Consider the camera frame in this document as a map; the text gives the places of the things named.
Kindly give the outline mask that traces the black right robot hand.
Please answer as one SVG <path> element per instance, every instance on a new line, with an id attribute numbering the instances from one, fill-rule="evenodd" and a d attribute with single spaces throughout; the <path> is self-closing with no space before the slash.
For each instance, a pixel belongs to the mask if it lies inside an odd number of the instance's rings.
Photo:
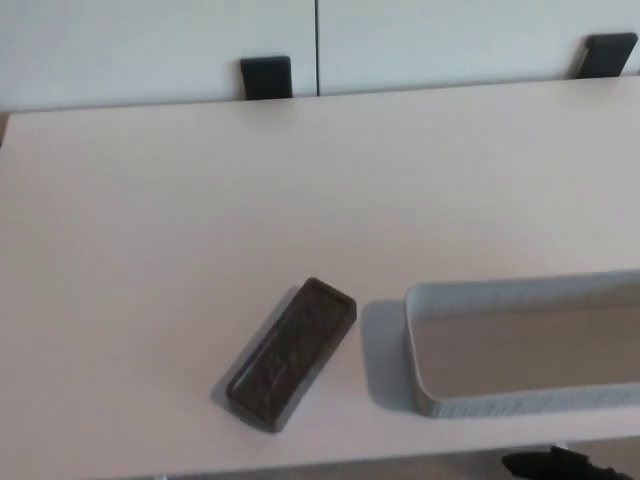
<path id="1" fill-rule="evenodd" d="M 529 480 L 632 480 L 611 467 L 594 465 L 587 455 L 558 446 L 516 451 L 501 458 L 514 478 Z"/>

